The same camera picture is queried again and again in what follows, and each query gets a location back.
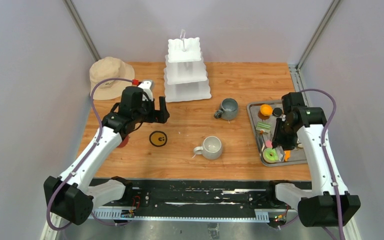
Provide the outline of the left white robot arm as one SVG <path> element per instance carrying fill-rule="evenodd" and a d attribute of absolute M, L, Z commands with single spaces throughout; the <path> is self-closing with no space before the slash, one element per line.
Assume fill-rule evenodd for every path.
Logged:
<path fill-rule="evenodd" d="M 99 208 L 111 201 L 129 206 L 133 193 L 128 180 L 115 176 L 105 183 L 91 186 L 96 172 L 123 140 L 143 123 L 165 124 L 170 117 L 166 98 L 160 96 L 155 108 L 152 90 L 145 86 L 128 86 L 120 102 L 113 105 L 99 123 L 91 142 L 78 158 L 58 177 L 49 176 L 43 184 L 48 225 L 54 226 L 50 214 L 56 214 L 70 224 L 81 225 Z"/>

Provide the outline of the metal tongs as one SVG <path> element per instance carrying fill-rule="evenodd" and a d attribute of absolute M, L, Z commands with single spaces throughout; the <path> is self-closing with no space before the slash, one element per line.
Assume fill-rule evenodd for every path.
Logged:
<path fill-rule="evenodd" d="M 281 146 L 278 146 L 276 148 L 276 154 L 278 156 L 279 162 L 286 162 L 287 161 L 286 152 L 283 150 L 283 148 Z"/>

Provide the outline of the green frosted donut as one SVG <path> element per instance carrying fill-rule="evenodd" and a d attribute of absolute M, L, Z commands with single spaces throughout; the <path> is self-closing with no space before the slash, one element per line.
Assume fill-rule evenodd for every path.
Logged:
<path fill-rule="evenodd" d="M 277 163 L 279 161 L 279 156 L 276 149 L 266 147 L 262 152 L 263 160 L 269 164 Z"/>

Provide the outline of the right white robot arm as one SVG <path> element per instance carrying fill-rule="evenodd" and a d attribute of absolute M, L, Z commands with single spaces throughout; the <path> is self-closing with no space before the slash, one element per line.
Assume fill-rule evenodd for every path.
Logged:
<path fill-rule="evenodd" d="M 343 227 L 361 207 L 343 182 L 330 147 L 328 122 L 320 107 L 288 107 L 284 118 L 277 118 L 272 139 L 274 148 L 291 151 L 303 146 L 311 175 L 311 191 L 304 191 L 286 180 L 275 180 L 265 195 L 274 209 L 284 203 L 297 210 L 305 227 Z"/>

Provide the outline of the pink round macaron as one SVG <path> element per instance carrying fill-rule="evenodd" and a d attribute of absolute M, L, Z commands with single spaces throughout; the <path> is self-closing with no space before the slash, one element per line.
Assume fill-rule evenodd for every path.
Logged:
<path fill-rule="evenodd" d="M 264 145 L 266 148 L 273 148 L 273 142 L 271 140 L 266 140 Z"/>

